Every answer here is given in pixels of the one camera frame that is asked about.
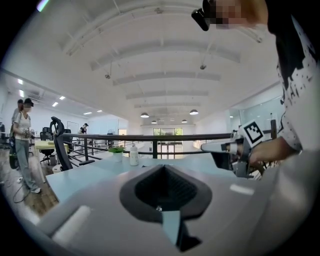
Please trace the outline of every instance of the woman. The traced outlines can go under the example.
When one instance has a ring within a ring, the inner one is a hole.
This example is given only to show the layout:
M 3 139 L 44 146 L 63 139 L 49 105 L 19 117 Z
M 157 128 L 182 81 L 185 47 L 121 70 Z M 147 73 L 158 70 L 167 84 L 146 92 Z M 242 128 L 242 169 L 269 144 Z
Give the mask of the woman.
M 16 155 L 23 180 L 32 193 L 40 193 L 41 189 L 31 177 L 31 172 L 29 169 L 29 139 L 31 137 L 31 119 L 28 115 L 28 112 L 31 111 L 33 106 L 34 104 L 31 99 L 26 98 L 23 104 L 23 110 L 16 115 L 13 123 L 13 131 L 15 136 Z

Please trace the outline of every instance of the black and white shirt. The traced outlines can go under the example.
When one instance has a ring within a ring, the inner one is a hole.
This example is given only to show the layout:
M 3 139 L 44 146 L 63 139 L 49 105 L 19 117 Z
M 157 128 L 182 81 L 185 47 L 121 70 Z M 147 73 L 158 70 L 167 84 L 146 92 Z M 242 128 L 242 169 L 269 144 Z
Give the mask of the black and white shirt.
M 279 135 L 297 151 L 319 148 L 320 127 L 317 126 L 320 123 L 320 105 L 317 99 L 320 96 L 320 49 L 317 7 L 311 0 L 266 0 L 266 4 L 268 29 L 276 36 L 279 56 L 277 71 L 282 82 L 285 106 Z

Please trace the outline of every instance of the white surface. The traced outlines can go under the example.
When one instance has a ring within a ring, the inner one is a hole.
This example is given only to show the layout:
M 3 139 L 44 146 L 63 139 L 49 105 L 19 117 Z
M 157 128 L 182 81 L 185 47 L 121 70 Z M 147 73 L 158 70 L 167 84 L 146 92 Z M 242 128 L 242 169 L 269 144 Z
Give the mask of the white surface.
M 216 112 L 197 122 L 196 134 L 225 134 L 230 133 L 227 127 L 227 114 L 225 111 Z

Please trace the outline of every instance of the light blue desk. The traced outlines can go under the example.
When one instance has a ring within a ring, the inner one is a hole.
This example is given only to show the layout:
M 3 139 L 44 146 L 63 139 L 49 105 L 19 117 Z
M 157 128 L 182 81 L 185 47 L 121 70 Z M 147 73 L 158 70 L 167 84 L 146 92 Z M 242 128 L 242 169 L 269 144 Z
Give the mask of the light blue desk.
M 114 162 L 113 158 L 110 157 L 67 171 L 47 175 L 46 179 L 59 202 L 64 202 L 75 192 L 88 185 L 100 182 L 103 179 L 111 179 L 122 173 L 139 170 L 142 166 L 154 165 L 176 165 L 196 172 L 235 176 L 232 171 L 217 168 L 210 154 L 199 154 L 183 159 L 139 158 L 138 166 L 131 166 L 128 157 L 123 157 L 122 162 Z

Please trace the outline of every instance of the ceiling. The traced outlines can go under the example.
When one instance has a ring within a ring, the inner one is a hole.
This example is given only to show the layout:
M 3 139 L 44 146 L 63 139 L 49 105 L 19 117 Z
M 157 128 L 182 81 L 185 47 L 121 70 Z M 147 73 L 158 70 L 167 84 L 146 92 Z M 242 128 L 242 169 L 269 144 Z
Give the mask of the ceiling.
M 20 84 L 18 82 L 18 78 L 13 75 L 0 72 L 0 76 L 1 83 L 6 86 L 10 94 L 20 97 L 20 90 L 22 90 L 24 92 L 24 99 L 30 98 L 36 106 L 39 105 L 49 110 L 68 113 L 81 118 L 91 118 L 106 114 L 103 112 L 97 112 L 97 109 L 68 98 L 60 100 L 60 97 L 62 96 L 61 94 L 40 88 L 31 81 L 23 80 L 23 84 Z M 58 104 L 53 107 L 52 105 L 55 102 L 58 102 Z M 92 114 L 84 115 L 84 113 L 88 112 L 92 112 Z
M 201 6 L 202 0 L 52 0 L 26 26 L 4 68 L 127 120 L 142 112 L 185 117 L 197 109 L 189 116 L 197 122 L 278 79 L 266 27 L 204 32 L 191 18 Z

